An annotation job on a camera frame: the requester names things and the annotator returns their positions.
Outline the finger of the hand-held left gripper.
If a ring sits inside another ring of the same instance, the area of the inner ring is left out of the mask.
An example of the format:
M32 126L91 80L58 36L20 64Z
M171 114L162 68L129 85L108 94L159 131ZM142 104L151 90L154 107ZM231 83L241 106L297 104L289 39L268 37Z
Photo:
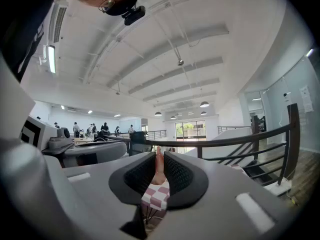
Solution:
M96 155L98 161L114 161L123 157L127 152L127 145L122 141L88 142L72 146L64 152L64 158Z

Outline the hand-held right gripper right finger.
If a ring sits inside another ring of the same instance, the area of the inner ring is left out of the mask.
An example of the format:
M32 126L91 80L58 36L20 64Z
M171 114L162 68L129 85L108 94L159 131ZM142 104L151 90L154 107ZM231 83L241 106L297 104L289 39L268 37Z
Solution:
M167 156L201 169L208 187L194 205L167 210L151 240L277 240L293 224L296 212L239 170L184 154Z

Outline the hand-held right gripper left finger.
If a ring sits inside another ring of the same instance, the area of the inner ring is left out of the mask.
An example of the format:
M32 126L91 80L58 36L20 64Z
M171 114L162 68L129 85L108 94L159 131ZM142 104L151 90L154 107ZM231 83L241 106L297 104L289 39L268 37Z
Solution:
M142 197L156 172L156 154L63 169L76 192L110 226L137 240L147 238Z

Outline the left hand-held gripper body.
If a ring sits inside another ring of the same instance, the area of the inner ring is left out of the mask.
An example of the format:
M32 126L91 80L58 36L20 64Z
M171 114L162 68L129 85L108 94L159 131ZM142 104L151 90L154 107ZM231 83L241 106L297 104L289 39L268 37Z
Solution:
M29 116L19 138L36 148L43 155L59 160L63 168L94 165L98 163L95 153L66 154L75 149L75 143L67 128L56 128L38 118Z

